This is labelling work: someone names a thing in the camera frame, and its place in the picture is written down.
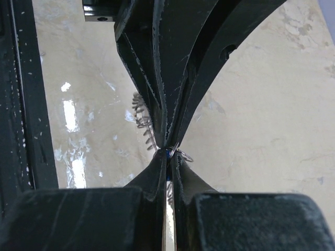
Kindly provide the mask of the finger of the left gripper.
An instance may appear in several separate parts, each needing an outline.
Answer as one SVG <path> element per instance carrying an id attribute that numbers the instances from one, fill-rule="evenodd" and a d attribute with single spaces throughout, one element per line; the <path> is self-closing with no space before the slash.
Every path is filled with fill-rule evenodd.
<path id="1" fill-rule="evenodd" d="M 283 1 L 218 1 L 206 20 L 187 64 L 185 83 L 170 145 L 181 143 L 197 106 L 230 54 Z"/>

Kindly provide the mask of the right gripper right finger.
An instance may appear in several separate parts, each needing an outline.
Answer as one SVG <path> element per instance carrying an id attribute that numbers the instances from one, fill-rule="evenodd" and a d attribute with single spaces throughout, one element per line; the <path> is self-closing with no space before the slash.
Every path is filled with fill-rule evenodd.
<path id="1" fill-rule="evenodd" d="M 170 158 L 177 250 L 334 250 L 315 202 L 296 193 L 220 193 Z"/>

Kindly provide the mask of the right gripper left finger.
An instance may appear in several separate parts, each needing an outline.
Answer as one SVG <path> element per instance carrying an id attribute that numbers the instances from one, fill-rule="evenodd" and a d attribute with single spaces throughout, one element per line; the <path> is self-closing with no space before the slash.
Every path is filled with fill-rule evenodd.
<path id="1" fill-rule="evenodd" d="M 161 250 L 165 150 L 123 187 L 36 190 L 1 224 L 1 250 Z"/>

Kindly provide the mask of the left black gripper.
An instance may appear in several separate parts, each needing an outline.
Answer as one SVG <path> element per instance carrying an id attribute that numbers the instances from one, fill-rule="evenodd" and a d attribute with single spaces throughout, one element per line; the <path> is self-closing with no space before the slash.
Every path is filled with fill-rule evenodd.
<path id="1" fill-rule="evenodd" d="M 216 1 L 82 0 L 85 21 L 115 22 L 117 50 L 165 148 L 181 117 L 187 65 Z"/>

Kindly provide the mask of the metal disc with keyrings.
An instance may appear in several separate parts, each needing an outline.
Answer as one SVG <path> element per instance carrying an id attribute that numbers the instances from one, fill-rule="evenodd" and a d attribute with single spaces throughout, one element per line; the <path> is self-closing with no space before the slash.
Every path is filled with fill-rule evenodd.
<path id="1" fill-rule="evenodd" d="M 134 109 L 134 119 L 139 129 L 145 129 L 143 136 L 147 136 L 146 145 L 148 151 L 157 152 L 160 148 L 158 147 L 153 131 L 153 123 L 149 115 L 148 109 L 144 103 L 142 96 L 138 92 L 134 92 L 132 98 L 132 108 Z M 176 146 L 173 147 L 172 153 L 180 152 L 187 162 L 193 162 L 194 160 L 186 153 L 181 151 Z M 172 207 L 173 204 L 173 185 L 171 181 L 167 182 L 167 201 L 168 204 Z"/>

